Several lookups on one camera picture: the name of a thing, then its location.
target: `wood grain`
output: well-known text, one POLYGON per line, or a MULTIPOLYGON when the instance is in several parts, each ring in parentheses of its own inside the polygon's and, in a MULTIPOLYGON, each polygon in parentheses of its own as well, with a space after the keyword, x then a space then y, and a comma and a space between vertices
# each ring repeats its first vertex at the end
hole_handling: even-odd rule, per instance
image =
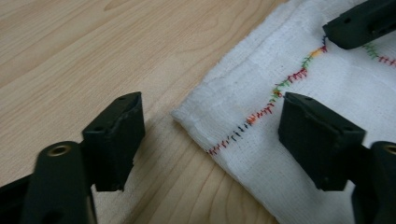
POLYGON ((282 0, 3 0, 0 185, 143 92, 147 136, 124 192, 94 193, 100 223, 276 223, 170 117, 282 0))

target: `clamp jaw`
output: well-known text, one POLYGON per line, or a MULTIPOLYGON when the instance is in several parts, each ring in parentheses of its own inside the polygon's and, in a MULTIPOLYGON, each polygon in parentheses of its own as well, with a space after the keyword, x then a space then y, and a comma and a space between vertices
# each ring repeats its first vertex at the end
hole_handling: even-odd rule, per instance
POLYGON ((348 180, 357 224, 396 220, 396 144, 361 145, 365 131, 316 100, 287 92, 279 141, 317 189, 343 190, 348 180))
POLYGON ((141 93, 116 99, 82 135, 44 148, 33 174, 0 188, 0 223, 97 223, 91 185, 124 189, 145 135, 141 93))
POLYGON ((323 26, 342 49, 354 49, 396 30, 396 0, 369 0, 323 26))

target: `white towel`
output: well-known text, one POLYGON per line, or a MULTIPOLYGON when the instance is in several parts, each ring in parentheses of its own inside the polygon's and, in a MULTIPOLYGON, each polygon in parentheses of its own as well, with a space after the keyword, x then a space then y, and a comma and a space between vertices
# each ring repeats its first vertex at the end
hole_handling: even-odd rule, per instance
POLYGON ((321 27, 361 2, 290 0, 172 113, 280 223, 354 223, 353 184, 341 192, 316 189, 278 141, 285 91, 313 97, 362 127, 367 147, 396 142, 395 32, 352 50, 322 43, 321 27))

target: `colorful stitching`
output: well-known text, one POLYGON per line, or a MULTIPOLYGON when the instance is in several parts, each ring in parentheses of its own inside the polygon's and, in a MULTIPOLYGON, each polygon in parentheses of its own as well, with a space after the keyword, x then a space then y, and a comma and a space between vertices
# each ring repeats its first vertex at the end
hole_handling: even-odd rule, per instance
POLYGON ((368 43, 362 46, 364 49, 366 49, 367 54, 374 60, 378 59, 379 63, 384 63, 389 66, 395 66, 396 67, 396 59, 391 59, 390 57, 386 55, 379 55, 375 49, 375 45, 373 43, 368 43))
MULTIPOLYGON (((249 126, 252 126, 258 119, 261 119, 265 115, 272 114, 272 107, 275 106, 276 101, 283 96, 282 90, 284 87, 289 87, 293 81, 297 81, 300 79, 303 79, 304 77, 307 76, 308 74, 308 67, 312 63, 313 59, 318 57, 321 53, 327 52, 326 48, 326 36, 323 36, 322 38, 322 46, 320 48, 317 48, 313 51, 311 51, 307 57, 305 57, 302 61, 301 69, 289 76, 287 76, 283 81, 281 81, 279 84, 276 84, 276 86, 272 89, 272 95, 270 100, 268 101, 267 105, 262 108, 260 111, 255 112, 251 114, 249 117, 247 117, 246 121, 243 123, 243 126, 245 127, 245 130, 248 129, 249 126)), ((244 133, 245 130, 241 128, 242 125, 237 126, 239 132, 244 133)), ((241 134, 238 131, 233 131, 236 136, 239 138, 242 138, 241 134)), ((228 135, 227 139, 229 140, 232 138, 235 142, 237 141, 236 138, 234 138, 234 135, 232 134, 231 136, 228 135)), ((216 146, 210 148, 206 153, 210 155, 217 155, 218 153, 216 151, 219 151, 222 147, 226 148, 228 145, 230 145, 230 142, 227 140, 222 140, 220 144, 217 144, 216 146)))

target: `wooden table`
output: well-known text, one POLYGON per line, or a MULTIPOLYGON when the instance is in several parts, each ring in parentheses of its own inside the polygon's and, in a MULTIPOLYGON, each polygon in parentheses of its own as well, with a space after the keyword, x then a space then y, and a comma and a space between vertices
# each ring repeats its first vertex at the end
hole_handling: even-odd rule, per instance
POLYGON ((143 92, 147 135, 124 192, 95 193, 100 223, 276 223, 169 112, 283 0, 2 0, 0 185, 143 92))

